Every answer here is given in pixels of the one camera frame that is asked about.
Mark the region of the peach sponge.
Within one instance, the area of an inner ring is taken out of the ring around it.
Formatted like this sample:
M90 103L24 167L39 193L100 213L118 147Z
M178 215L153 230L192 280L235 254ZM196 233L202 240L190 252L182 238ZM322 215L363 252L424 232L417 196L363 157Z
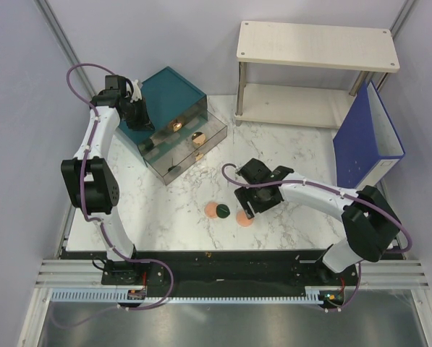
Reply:
M236 221L240 226L242 226L244 228L247 228L253 224L253 219L252 218L249 219L247 217L245 211L243 211L243 210L240 210L237 212Z
M205 214L208 218L214 219L214 218L218 218L217 215L217 207L218 207L218 203L217 202L209 202L206 206L205 206Z

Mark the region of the dark green puff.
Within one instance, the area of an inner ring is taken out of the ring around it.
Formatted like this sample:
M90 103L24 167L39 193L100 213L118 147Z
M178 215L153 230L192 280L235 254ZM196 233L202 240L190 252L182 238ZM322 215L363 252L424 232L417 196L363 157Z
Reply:
M180 166L171 166L168 168L168 173L172 172L172 171L178 171L180 170Z
M230 216L230 214L231 214L231 212L230 212L230 209L227 205L218 204L216 206L216 216L218 218L225 219L225 218L228 218Z

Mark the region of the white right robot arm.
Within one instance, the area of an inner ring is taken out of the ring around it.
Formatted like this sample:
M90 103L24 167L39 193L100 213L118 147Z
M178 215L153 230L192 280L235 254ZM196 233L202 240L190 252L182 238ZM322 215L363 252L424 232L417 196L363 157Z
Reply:
M361 190L321 184L291 168L268 168L258 159L236 170L245 180L234 191L249 220L282 202L293 202L340 221L345 238L331 245L315 267L317 279L326 285L360 261L378 262L389 249L401 223L389 203L372 186Z

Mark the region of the teal drawer organizer box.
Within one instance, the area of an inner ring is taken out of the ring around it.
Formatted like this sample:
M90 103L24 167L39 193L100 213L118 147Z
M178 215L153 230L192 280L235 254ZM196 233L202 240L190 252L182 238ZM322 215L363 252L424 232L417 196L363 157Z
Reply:
M178 171L193 146L177 146L208 121L207 95L171 67L145 80L141 91L154 128L134 131L122 121L117 137L141 163L161 175Z

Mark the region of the gold round jar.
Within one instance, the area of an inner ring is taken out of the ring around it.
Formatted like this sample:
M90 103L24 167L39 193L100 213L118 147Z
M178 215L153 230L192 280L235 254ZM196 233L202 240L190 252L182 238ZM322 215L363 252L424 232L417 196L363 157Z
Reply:
M202 132L195 132L191 136L192 145L194 148L199 148L206 143L206 135Z

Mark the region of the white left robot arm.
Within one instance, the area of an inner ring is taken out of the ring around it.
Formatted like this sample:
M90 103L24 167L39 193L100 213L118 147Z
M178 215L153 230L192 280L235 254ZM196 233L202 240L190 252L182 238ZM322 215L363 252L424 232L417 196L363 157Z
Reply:
M106 248L106 259L98 266L104 285L145 283L142 265L132 260L135 246L119 217L119 185L107 163L112 138L121 122L138 131L154 128L140 87L138 80L107 75L105 88L87 102L90 121L81 146L73 158L61 164L72 205L95 225Z

